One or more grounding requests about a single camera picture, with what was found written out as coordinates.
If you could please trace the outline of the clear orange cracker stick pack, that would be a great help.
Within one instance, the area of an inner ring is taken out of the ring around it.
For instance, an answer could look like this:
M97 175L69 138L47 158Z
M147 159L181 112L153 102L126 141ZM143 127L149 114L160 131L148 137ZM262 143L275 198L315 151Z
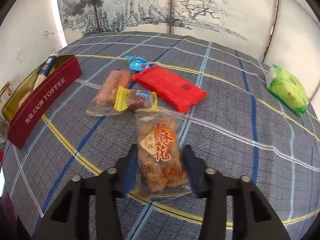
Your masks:
M129 70L112 70L97 94L93 98L86 113L91 116L120 115L123 112L116 111L118 88L120 86L128 88L131 82L131 72Z

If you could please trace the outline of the ink landscape folding screen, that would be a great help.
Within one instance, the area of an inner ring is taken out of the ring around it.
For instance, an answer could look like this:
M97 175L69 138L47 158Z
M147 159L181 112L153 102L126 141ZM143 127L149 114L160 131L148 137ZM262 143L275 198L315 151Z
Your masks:
M319 98L319 20L306 0L57 0L67 42L124 29L193 36L295 74Z

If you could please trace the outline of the red flat snack packet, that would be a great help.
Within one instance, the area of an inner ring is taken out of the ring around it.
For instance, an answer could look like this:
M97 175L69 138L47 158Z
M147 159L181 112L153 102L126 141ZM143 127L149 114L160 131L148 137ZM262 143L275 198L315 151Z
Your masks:
M132 76L132 80L155 92L181 113L188 112L207 96L207 92L201 88L160 66L138 72Z

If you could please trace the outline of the red gold toffee tin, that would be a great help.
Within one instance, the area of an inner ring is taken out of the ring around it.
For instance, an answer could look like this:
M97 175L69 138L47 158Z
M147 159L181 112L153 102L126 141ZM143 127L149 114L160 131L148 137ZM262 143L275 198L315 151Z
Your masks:
M9 123L8 140L17 148L23 147L41 116L82 75L75 55L61 55L48 77L34 88L43 67L41 64L33 70L2 107L2 115Z

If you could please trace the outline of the blue soda cracker pack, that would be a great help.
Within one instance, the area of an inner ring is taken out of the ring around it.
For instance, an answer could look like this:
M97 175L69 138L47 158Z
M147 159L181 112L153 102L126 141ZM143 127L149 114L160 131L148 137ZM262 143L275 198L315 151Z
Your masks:
M39 86L39 84L42 83L48 77L56 60L57 60L57 54L52 54L48 57L48 59L44 63L44 65L43 65L43 67L37 77L35 85L33 86L33 90L35 90Z

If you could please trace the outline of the green tissue pack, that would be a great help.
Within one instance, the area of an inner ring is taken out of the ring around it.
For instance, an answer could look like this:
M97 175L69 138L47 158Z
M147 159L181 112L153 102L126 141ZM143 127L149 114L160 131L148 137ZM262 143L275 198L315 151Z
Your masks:
M307 110L309 100L304 86L286 69L273 64L265 76L266 88L298 117Z

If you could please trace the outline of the plaid blue grey tablecloth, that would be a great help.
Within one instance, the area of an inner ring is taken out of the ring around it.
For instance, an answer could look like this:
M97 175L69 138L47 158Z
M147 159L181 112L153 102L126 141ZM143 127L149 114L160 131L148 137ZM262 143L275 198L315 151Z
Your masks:
M33 233L72 178L98 175L137 142L135 117L86 114L125 56L141 56L207 92L182 122L181 145L223 175L249 176L292 239L319 213L319 116L297 117L264 84L268 65L190 36L128 31L80 38L60 51L77 57L82 75L48 108L22 148L5 147L2 170L16 215Z

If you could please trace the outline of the clear fried twist snack bag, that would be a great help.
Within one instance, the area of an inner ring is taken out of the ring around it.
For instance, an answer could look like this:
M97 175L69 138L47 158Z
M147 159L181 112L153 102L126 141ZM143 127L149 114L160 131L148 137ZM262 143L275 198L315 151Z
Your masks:
M171 198L190 192L178 133L183 117L164 109L138 109L138 168L135 191L148 198Z

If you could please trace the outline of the light blue candy packet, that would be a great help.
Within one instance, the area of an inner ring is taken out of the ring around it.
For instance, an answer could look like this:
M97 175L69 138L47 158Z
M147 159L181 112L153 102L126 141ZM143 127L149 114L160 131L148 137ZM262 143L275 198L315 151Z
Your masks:
M150 64L140 56L125 56L131 70L141 72L150 68Z

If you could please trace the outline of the yellow brown cake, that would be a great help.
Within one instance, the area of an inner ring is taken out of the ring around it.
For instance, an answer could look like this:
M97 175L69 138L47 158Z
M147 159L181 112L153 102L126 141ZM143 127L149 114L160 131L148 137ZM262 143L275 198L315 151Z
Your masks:
M149 90L128 89L119 86L114 109L123 112L126 110L135 111L140 108L157 109L157 94Z

